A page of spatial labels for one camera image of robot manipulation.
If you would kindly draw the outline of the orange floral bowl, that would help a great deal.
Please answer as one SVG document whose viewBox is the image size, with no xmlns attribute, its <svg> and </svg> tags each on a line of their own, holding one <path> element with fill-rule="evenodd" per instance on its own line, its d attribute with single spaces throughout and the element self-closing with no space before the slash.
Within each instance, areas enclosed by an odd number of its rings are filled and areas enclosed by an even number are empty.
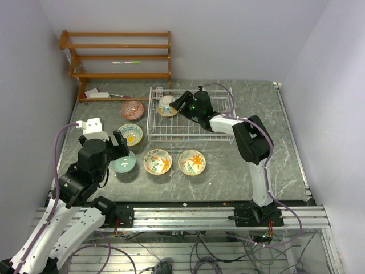
<svg viewBox="0 0 365 274">
<path fill-rule="evenodd" d="M 171 169 L 172 157 L 166 150 L 155 148 L 146 153 L 143 166 L 152 175 L 163 175 Z"/>
<path fill-rule="evenodd" d="M 199 151 L 186 150 L 179 156 L 178 167 L 186 175 L 197 176 L 205 170 L 206 159 Z"/>
<path fill-rule="evenodd" d="M 169 104 L 174 102 L 175 98 L 171 95 L 162 97 L 157 105 L 157 112 L 163 117 L 172 117 L 177 114 L 177 111 L 172 108 Z"/>
</svg>

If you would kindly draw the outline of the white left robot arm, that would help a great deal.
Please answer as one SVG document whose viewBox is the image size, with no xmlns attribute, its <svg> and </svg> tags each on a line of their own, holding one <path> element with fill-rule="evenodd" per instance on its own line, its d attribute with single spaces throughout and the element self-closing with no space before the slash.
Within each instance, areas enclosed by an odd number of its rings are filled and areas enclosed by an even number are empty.
<svg viewBox="0 0 365 274">
<path fill-rule="evenodd" d="M 66 258 L 99 227 L 119 221 L 116 204 L 105 197 L 95 198 L 83 217 L 70 229 L 70 220 L 88 198 L 106 183 L 109 164 L 129 155 L 127 140 L 119 131 L 110 138 L 79 138 L 78 159 L 56 181 L 48 207 L 30 238 L 19 252 L 1 261 L 1 273 L 58 273 Z"/>
</svg>

